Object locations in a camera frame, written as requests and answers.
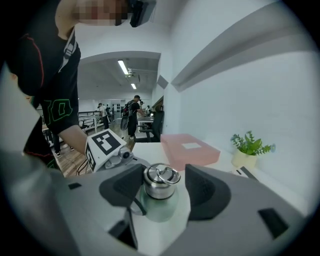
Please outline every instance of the yellow pot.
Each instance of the yellow pot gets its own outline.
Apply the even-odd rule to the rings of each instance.
[[[250,169],[253,170],[255,168],[257,158],[258,157],[256,155],[248,155],[248,154],[242,153],[239,149],[237,149],[233,155],[231,163],[235,167],[244,166],[249,170]]]

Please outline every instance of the metal ring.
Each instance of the metal ring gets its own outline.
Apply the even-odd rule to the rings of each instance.
[[[177,184],[177,183],[180,181],[180,179],[181,179],[181,176],[180,176],[179,172],[178,172],[177,170],[171,168],[171,167],[168,166],[168,165],[165,165],[165,164],[163,164],[163,165],[165,166],[165,169],[167,169],[167,168],[170,169],[171,172],[178,177],[178,179],[177,179],[177,181],[174,181],[174,182],[169,181],[169,180],[166,180],[166,179],[164,179],[164,178],[161,177],[161,173],[160,173],[161,170],[158,169],[158,168],[156,168],[156,175],[158,176],[158,178],[159,178],[160,180],[162,180],[164,183],[169,184],[169,185]]]

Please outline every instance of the fluorescent light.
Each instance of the fluorescent light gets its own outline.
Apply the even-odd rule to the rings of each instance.
[[[125,75],[129,75],[129,72],[128,72],[127,68],[126,68],[126,65],[125,65],[124,61],[123,60],[118,60],[118,63],[120,65],[120,67],[122,68],[123,73]]]

